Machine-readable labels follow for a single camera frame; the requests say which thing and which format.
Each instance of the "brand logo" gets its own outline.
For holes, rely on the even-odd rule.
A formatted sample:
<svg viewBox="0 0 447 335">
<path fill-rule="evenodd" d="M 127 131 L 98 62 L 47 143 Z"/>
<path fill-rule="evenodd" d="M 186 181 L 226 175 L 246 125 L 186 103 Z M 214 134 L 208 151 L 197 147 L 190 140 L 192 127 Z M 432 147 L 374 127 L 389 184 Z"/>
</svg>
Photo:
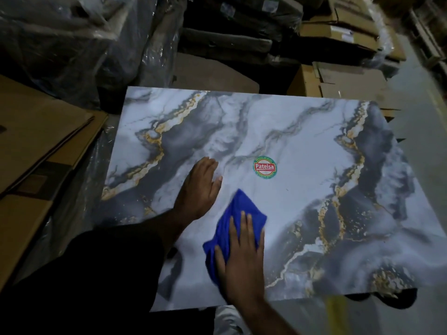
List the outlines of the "brand logo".
<svg viewBox="0 0 447 335">
<path fill-rule="evenodd" d="M 255 173 L 264 179 L 270 179 L 276 175 L 276 163 L 270 157 L 260 156 L 254 160 Z"/>
</svg>

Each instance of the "person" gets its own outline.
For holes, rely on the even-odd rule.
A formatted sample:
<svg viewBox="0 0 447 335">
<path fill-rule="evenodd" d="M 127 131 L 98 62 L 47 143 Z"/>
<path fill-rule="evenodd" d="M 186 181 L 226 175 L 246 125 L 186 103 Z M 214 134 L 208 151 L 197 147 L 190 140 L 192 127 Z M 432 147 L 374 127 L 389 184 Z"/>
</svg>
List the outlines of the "person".
<svg viewBox="0 0 447 335">
<path fill-rule="evenodd" d="M 39 311 L 149 312 L 167 253 L 216 200 L 222 184 L 222 177 L 212 181 L 217 165 L 209 157 L 198 161 L 167 212 L 140 224 L 95 229 L 74 238 L 62 256 L 2 292 L 3 318 Z M 227 263 L 219 247 L 215 249 L 224 297 L 253 334 L 296 334 L 264 298 L 264 233 L 256 249 L 251 216 L 242 212 L 241 217 L 239 237 L 230 221 Z"/>
</svg>

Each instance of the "hand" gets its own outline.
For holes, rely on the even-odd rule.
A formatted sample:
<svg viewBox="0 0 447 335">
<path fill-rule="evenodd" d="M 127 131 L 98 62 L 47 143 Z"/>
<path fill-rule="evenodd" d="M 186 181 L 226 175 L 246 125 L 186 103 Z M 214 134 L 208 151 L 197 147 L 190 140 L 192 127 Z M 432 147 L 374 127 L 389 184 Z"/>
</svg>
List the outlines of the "hand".
<svg viewBox="0 0 447 335">
<path fill-rule="evenodd" d="M 250 214 L 246 218 L 245 212 L 241 212 L 239 240 L 233 217 L 230 218 L 230 258 L 225 265 L 222 251 L 216 246 L 215 259 L 228 302 L 241 311 L 264 301 L 264 230 L 256 250 Z"/>
<path fill-rule="evenodd" d="M 190 223 L 205 215 L 216 201 L 222 177 L 213 182 L 214 171 L 219 163 L 204 157 L 194 165 L 183 182 L 174 203 L 174 210 Z"/>
</svg>

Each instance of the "marble-patterned surface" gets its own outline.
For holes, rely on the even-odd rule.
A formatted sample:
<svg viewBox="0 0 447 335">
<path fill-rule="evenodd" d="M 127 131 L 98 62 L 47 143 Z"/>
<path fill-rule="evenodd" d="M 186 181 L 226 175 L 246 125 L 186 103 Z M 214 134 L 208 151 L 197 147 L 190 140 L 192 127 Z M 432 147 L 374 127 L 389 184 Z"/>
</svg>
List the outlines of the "marble-patterned surface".
<svg viewBox="0 0 447 335">
<path fill-rule="evenodd" d="M 165 263 L 153 310 L 224 304 L 202 244 L 241 188 L 268 216 L 270 300 L 447 281 L 447 237 L 374 103 L 129 87 L 97 219 L 137 223 L 173 206 L 203 156 L 216 203 Z M 254 160 L 276 162 L 276 175 Z"/>
</svg>

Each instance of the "concrete floor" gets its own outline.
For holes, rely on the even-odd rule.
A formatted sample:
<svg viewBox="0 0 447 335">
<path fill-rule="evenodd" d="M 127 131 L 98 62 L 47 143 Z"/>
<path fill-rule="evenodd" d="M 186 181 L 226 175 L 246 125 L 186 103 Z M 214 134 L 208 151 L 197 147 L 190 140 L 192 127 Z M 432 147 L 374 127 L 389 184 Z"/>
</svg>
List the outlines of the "concrete floor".
<svg viewBox="0 0 447 335">
<path fill-rule="evenodd" d="M 389 80 L 405 93 L 405 108 L 390 122 L 433 209 L 447 232 L 447 106 L 438 84 L 420 63 L 409 39 L 399 34 L 407 54 L 399 74 Z M 447 285 L 421 288 L 416 303 L 396 310 L 371 297 L 281 301 L 274 304 L 302 335 L 447 334 Z"/>
</svg>

